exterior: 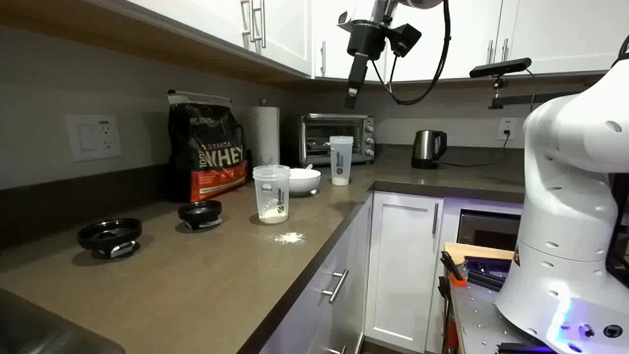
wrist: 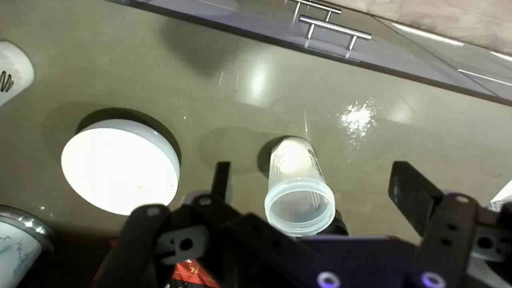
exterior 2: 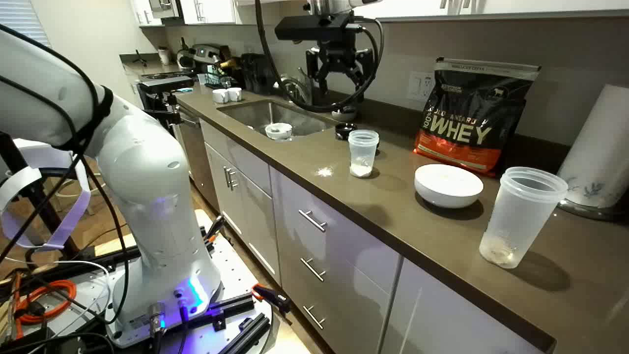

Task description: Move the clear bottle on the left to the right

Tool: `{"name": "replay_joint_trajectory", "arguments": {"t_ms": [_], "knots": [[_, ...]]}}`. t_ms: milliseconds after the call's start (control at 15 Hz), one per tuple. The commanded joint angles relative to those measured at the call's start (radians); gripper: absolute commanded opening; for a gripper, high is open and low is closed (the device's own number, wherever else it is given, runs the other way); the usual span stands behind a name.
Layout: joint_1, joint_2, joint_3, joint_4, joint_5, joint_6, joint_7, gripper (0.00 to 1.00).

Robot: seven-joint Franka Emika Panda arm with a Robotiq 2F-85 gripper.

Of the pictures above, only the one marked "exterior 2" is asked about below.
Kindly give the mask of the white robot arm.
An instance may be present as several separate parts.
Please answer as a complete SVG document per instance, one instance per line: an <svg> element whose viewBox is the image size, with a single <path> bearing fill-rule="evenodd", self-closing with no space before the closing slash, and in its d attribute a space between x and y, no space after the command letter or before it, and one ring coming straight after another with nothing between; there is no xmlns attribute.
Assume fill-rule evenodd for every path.
<svg viewBox="0 0 629 354"><path fill-rule="evenodd" d="M36 39L0 25L0 131L93 157L140 257L114 282L110 339L130 347L155 322L175 328L220 286L179 141L150 113L93 82Z"/></svg>

